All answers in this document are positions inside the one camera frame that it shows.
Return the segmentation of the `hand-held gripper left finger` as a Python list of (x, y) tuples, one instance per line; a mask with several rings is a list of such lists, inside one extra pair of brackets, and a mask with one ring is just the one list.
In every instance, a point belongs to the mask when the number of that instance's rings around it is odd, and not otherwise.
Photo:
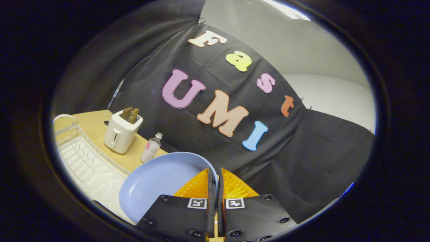
[(216, 181), (206, 168), (174, 195), (160, 195), (136, 228), (164, 242), (207, 242), (214, 236), (215, 202)]

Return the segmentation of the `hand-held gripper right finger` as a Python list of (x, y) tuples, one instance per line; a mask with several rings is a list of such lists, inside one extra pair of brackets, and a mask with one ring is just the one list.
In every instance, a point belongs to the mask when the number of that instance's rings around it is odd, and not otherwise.
[(258, 194), (221, 168), (218, 188), (218, 235), (226, 242), (264, 242), (298, 224), (272, 194)]

